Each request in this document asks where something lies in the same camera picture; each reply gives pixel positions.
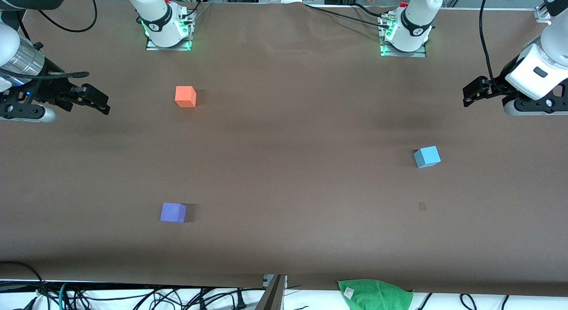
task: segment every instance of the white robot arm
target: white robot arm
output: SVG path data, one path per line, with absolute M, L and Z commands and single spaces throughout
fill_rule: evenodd
M 158 47 L 172 47 L 188 36 L 187 8 L 167 0 L 129 0 L 142 19 L 146 35 Z M 0 0 L 0 119 L 52 122 L 55 112 L 45 103 L 71 111 L 73 104 L 108 114 L 108 97 L 91 85 L 77 87 L 68 78 L 89 73 L 64 73 L 45 58 L 41 44 L 32 44 L 3 22 L 2 14 L 26 9 L 49 10 L 63 0 Z
M 187 8 L 166 0 L 129 0 L 142 19 L 146 35 L 159 47 L 172 47 L 188 36 Z
M 385 39 L 404 52 L 416 51 L 428 40 L 432 21 L 444 0 L 410 0 L 395 11 L 396 27 Z
M 494 80 L 477 77 L 463 88 L 463 105 L 505 95 L 509 115 L 568 115 L 568 0 L 544 0 L 552 23 L 505 65 Z M 562 87 L 560 95 L 554 88 Z

